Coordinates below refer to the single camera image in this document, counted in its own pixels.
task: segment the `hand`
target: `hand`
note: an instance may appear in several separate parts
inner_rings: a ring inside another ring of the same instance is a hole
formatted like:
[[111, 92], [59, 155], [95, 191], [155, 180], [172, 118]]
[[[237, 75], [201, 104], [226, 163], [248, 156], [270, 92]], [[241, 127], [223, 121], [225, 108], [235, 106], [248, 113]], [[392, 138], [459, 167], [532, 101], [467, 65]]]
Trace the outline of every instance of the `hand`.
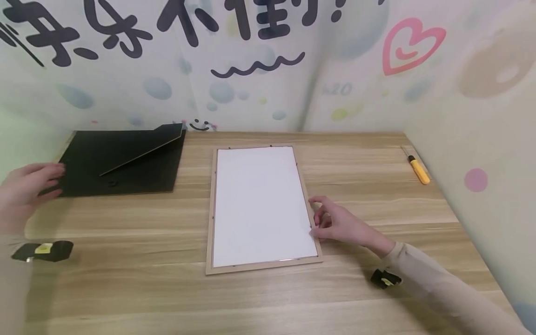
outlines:
[[24, 234], [26, 221], [38, 206], [61, 194], [39, 192], [58, 184], [65, 173], [63, 164], [37, 163], [13, 170], [0, 185], [0, 234]]
[[385, 235], [351, 214], [346, 208], [335, 204], [325, 196], [312, 197], [313, 203], [322, 203], [315, 212], [314, 237], [358, 244], [370, 249], [380, 258], [388, 255], [396, 244]]

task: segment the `wavy line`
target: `wavy line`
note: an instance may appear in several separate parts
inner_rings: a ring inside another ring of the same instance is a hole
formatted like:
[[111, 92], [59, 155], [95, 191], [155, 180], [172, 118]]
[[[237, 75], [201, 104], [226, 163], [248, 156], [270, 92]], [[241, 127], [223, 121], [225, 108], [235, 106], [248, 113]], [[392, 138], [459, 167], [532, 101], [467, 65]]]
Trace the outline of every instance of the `wavy line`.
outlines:
[[227, 73], [224, 73], [224, 74], [218, 73], [218, 72], [216, 72], [214, 70], [210, 70], [210, 72], [212, 72], [213, 75], [215, 75], [216, 77], [221, 78], [221, 79], [229, 78], [230, 76], [234, 75], [235, 73], [237, 75], [239, 75], [239, 76], [247, 76], [247, 75], [252, 74], [253, 71], [255, 71], [257, 69], [261, 69], [261, 70], [264, 70], [264, 71], [273, 71], [273, 70], [277, 69], [278, 67], [280, 67], [281, 64], [288, 65], [288, 66], [296, 65], [296, 64], [300, 63], [303, 60], [304, 57], [305, 57], [305, 53], [301, 53], [298, 56], [298, 58], [296, 58], [293, 61], [289, 61], [288, 59], [284, 58], [283, 56], [279, 56], [279, 57], [277, 57], [276, 62], [272, 66], [264, 65], [260, 61], [256, 61], [256, 62], [253, 63], [253, 65], [249, 69], [247, 69], [245, 71], [239, 70], [239, 69], [235, 68], [234, 66], [231, 66], [229, 71], [227, 71]]

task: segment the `white paper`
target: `white paper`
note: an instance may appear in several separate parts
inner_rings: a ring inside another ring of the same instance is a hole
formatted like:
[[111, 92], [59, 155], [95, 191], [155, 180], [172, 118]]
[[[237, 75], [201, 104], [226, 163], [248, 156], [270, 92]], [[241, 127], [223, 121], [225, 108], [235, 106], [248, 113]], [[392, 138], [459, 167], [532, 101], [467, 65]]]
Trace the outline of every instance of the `white paper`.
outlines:
[[213, 267], [318, 256], [292, 147], [219, 150]]

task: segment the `black backing board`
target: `black backing board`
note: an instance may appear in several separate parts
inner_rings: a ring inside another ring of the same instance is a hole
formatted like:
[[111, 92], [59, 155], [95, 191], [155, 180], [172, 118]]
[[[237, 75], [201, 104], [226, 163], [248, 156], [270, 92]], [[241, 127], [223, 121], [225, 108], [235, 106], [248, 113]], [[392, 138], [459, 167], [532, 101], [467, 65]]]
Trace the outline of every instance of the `black backing board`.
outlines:
[[78, 131], [60, 160], [65, 163], [57, 187], [63, 190], [60, 196], [172, 192], [185, 135], [182, 124], [155, 130]]

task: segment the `finger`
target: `finger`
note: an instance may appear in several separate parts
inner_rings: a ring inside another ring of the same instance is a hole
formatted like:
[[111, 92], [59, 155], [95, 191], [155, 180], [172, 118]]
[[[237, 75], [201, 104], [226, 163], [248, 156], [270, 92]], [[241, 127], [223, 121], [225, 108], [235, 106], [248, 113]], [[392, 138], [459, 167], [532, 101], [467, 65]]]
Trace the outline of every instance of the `finger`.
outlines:
[[46, 166], [36, 172], [25, 176], [19, 187], [19, 191], [30, 194], [37, 194], [46, 188], [46, 184], [50, 179], [61, 177], [65, 172], [65, 168], [60, 165]]
[[313, 228], [311, 229], [311, 235], [317, 239], [332, 239], [333, 227], [329, 228]]
[[54, 190], [54, 191], [48, 192], [47, 194], [43, 194], [42, 196], [38, 196], [36, 200], [36, 205], [40, 206], [46, 202], [49, 202], [52, 199], [57, 198], [62, 192], [63, 192], [62, 190]]
[[319, 225], [322, 222], [322, 217], [327, 213], [326, 206], [322, 205], [315, 212], [315, 225]]
[[309, 199], [309, 202], [311, 204], [321, 203], [323, 206], [325, 206], [328, 213], [331, 212], [333, 209], [335, 209], [335, 207], [337, 207], [337, 205], [333, 201], [331, 201], [327, 196], [311, 197]]
[[331, 217], [325, 217], [319, 226], [319, 228], [328, 228], [328, 227], [331, 227]]
[[43, 187], [43, 190], [49, 189], [51, 187], [54, 187], [54, 186], [58, 185], [58, 183], [59, 183], [59, 181], [57, 179], [49, 180], [48, 182], [45, 183], [45, 185]]
[[39, 171], [47, 166], [54, 166], [54, 165], [58, 165], [58, 164], [54, 164], [54, 163], [34, 163], [34, 164], [29, 164], [29, 165], [26, 165], [26, 166], [23, 166], [21, 168], [18, 168], [16, 170], [13, 170], [11, 173], [13, 174], [13, 176], [16, 176], [16, 177], [23, 177], [23, 176], [26, 176], [26, 175], [29, 175], [30, 173], [34, 173], [36, 171]]

